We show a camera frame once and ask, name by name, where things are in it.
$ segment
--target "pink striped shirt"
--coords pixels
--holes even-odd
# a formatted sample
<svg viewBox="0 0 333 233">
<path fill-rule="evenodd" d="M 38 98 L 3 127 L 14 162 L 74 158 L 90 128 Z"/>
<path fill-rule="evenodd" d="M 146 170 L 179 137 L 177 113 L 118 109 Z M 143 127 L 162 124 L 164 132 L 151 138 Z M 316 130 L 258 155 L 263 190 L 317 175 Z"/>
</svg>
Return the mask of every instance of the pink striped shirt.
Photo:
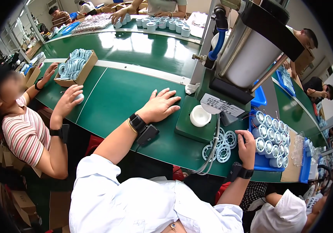
<svg viewBox="0 0 333 233">
<path fill-rule="evenodd" d="M 16 100 L 24 114 L 5 116 L 3 134 L 10 151 L 20 160 L 35 167 L 45 147 L 50 150 L 51 136 L 39 114 L 26 106 L 24 96 Z"/>
</svg>

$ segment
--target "brown shirt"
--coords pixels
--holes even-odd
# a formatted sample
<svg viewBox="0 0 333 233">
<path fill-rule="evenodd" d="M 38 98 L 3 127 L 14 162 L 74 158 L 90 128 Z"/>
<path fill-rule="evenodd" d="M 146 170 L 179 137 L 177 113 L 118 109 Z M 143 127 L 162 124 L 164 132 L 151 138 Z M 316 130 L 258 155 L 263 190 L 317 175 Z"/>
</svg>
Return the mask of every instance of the brown shirt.
<svg viewBox="0 0 333 233">
<path fill-rule="evenodd" d="M 67 25 L 72 22 L 70 15 L 65 11 L 59 12 L 59 14 L 53 17 L 51 21 L 52 25 L 57 28 L 60 28 L 63 24 Z"/>
</svg>

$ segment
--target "machine label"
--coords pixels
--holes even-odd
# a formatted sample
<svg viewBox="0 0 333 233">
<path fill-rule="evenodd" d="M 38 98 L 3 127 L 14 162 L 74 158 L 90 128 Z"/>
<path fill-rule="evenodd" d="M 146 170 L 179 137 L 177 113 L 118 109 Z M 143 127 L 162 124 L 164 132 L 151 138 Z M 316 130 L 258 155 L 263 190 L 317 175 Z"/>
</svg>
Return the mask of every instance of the machine label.
<svg viewBox="0 0 333 233">
<path fill-rule="evenodd" d="M 220 98 L 209 95 L 207 93 L 204 94 L 203 98 L 201 98 L 200 102 L 210 105 L 218 110 L 224 111 L 227 114 L 230 114 L 234 117 L 238 117 L 240 114 L 244 112 L 243 109 L 238 108 L 237 106 L 230 104 Z"/>
</svg>

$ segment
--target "air conditioner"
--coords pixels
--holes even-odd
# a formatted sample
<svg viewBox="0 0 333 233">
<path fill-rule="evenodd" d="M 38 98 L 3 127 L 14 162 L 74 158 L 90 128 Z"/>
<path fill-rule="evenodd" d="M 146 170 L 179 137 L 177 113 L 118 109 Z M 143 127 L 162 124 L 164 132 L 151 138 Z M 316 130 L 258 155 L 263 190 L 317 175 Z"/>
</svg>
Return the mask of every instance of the air conditioner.
<svg viewBox="0 0 333 233">
<path fill-rule="evenodd" d="M 57 6 L 57 7 L 59 7 L 60 11 L 64 11 L 59 0 L 52 0 L 52 1 L 48 2 L 47 5 L 48 5 L 48 9 L 50 9 L 53 6 Z"/>
</svg>

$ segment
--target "woman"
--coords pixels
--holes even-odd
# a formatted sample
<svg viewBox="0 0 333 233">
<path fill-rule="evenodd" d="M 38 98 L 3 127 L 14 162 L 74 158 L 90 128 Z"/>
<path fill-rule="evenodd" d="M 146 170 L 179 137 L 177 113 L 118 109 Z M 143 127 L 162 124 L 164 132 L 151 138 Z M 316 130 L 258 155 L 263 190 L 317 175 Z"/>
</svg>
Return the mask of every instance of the woman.
<svg viewBox="0 0 333 233">
<path fill-rule="evenodd" d="M 95 6 L 92 2 L 85 2 L 85 1 L 79 1 L 78 4 L 81 6 L 81 9 L 79 12 L 77 12 L 80 15 L 95 15 L 96 10 Z"/>
<path fill-rule="evenodd" d="M 120 17 L 122 22 L 126 13 L 134 14 L 141 3 L 142 0 L 134 0 L 131 5 L 115 12 L 112 16 L 112 24 L 115 24 Z M 186 6 L 187 0 L 148 0 L 147 14 L 155 17 L 184 18 L 186 16 Z"/>
<path fill-rule="evenodd" d="M 146 124 L 159 122 L 180 109 L 174 104 L 181 97 L 172 97 L 176 91 L 167 88 L 156 94 L 157 90 L 153 91 L 150 100 L 135 113 Z M 247 130 L 235 132 L 243 167 L 251 170 L 255 140 Z M 243 232 L 238 205 L 249 179 L 236 178 L 214 207 L 179 181 L 136 177 L 120 184 L 117 176 L 122 169 L 117 164 L 136 137 L 129 119 L 124 119 L 91 156 L 80 161 L 71 195 L 71 232 Z"/>
<path fill-rule="evenodd" d="M 36 85 L 24 92 L 20 73 L 0 66 L 0 133 L 10 151 L 20 160 L 57 179 L 65 179 L 67 147 L 59 136 L 50 136 L 41 117 L 27 105 L 49 81 L 58 67 L 52 63 Z M 69 87 L 58 101 L 50 119 L 50 129 L 59 130 L 63 119 L 82 98 L 82 86 Z"/>
</svg>

